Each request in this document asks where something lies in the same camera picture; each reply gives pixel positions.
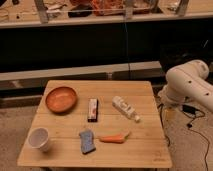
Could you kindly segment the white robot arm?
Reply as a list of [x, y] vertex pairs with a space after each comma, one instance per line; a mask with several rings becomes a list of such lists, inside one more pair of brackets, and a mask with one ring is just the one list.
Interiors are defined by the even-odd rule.
[[202, 60], [192, 60], [170, 68], [167, 84], [158, 93], [167, 107], [182, 105], [186, 97], [197, 101], [213, 113], [213, 85], [206, 81], [209, 67]]

